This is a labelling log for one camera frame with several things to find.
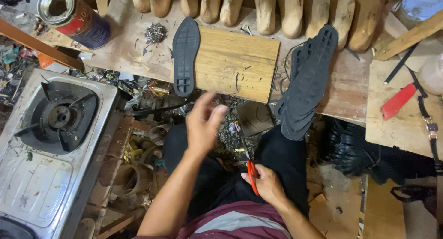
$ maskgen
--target red scissors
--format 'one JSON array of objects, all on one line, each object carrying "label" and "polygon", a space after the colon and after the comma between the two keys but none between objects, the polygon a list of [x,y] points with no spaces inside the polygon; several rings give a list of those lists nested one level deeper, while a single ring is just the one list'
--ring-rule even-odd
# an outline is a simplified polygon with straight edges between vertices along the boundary
[{"label": "red scissors", "polygon": [[249,156],[248,147],[246,145],[246,140],[244,138],[243,138],[243,143],[245,144],[246,156],[248,157],[248,161],[246,162],[246,166],[248,167],[249,181],[251,182],[252,190],[254,191],[255,195],[258,196],[259,194],[258,194],[258,190],[257,190],[257,185],[255,185],[255,182],[254,182],[254,178],[258,178],[259,175],[258,175],[257,169],[255,168],[254,162],[252,162],[254,159],[251,159],[251,157]]}]

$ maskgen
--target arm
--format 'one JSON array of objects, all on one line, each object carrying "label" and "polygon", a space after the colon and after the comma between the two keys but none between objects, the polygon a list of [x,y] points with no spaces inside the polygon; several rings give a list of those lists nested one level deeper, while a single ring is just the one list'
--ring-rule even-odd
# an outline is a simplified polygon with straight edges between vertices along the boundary
[{"label": "arm", "polygon": [[186,117],[188,148],[180,163],[153,200],[137,236],[175,236],[185,222],[197,173],[216,134],[227,106],[214,106],[215,93],[203,94]]},{"label": "arm", "polygon": [[[256,164],[255,167],[260,175],[259,179],[255,179],[260,196],[278,211],[292,238],[326,239],[285,196],[280,180],[274,171],[260,164]],[[242,173],[241,176],[250,183],[247,173]]]}]

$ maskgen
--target metal buckle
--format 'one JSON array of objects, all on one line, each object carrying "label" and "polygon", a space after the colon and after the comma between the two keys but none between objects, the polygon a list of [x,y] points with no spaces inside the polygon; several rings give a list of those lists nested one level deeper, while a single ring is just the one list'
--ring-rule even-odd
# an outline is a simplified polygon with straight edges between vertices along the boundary
[{"label": "metal buckle", "polygon": [[438,136],[437,136],[437,132],[435,132],[435,131],[430,131],[429,133],[430,133],[430,134],[429,134],[429,140],[437,139],[437,138],[438,138]]},{"label": "metal buckle", "polygon": [[426,123],[432,123],[432,117],[428,117],[428,118],[425,118],[425,117],[422,117],[423,119],[424,119],[424,121],[426,121]]}]

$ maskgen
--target workbench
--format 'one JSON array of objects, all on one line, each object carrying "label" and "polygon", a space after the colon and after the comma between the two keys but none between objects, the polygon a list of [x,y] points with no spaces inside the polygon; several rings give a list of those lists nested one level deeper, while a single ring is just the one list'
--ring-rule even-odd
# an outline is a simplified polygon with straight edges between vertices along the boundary
[{"label": "workbench", "polygon": [[[172,49],[172,38],[184,18],[180,0],[172,0],[169,14],[164,18],[155,17],[151,12],[139,13],[134,8],[132,0],[111,0],[105,19],[111,25],[112,34],[110,42],[102,48],[91,51],[74,43],[69,37],[54,29],[39,36],[34,34],[34,37],[46,44],[92,52],[94,56],[91,59],[83,60],[88,66],[172,82],[173,61],[170,50]],[[242,34],[241,28],[246,23],[246,27],[249,27],[252,35],[261,36],[257,31],[256,10],[252,8],[242,7],[239,19],[234,27],[226,27],[220,21],[214,24],[206,24],[199,17],[195,21],[203,27]],[[148,50],[152,51],[143,56],[143,50],[147,45],[144,30],[151,23],[157,22],[166,27],[168,37],[162,43],[148,47]],[[289,50],[307,40],[305,36],[297,39],[285,38],[278,15],[275,30],[274,34],[264,36],[281,42],[269,103],[276,103],[289,85],[290,55],[286,62],[286,71],[284,66]],[[365,123],[369,64],[372,62],[372,57],[370,49],[363,54],[351,53],[346,49],[335,53],[330,64],[330,79],[325,96],[319,103],[318,113],[360,125]],[[235,93],[227,92],[222,94],[235,95]]]}]

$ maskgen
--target black pants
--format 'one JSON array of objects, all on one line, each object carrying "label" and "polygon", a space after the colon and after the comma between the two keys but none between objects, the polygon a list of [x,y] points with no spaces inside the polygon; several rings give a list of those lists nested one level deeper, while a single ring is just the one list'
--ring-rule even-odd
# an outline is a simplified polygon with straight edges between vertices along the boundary
[{"label": "black pants", "polygon": [[[307,217],[306,143],[286,139],[280,128],[278,125],[263,135],[254,154],[254,163],[262,164],[278,175],[286,196]],[[166,168],[172,173],[187,148],[185,124],[169,130],[163,148]],[[266,203],[255,195],[251,185],[241,178],[240,172],[226,171],[216,160],[216,156],[210,152],[203,160],[188,208],[188,220],[224,204],[238,201]]]}]

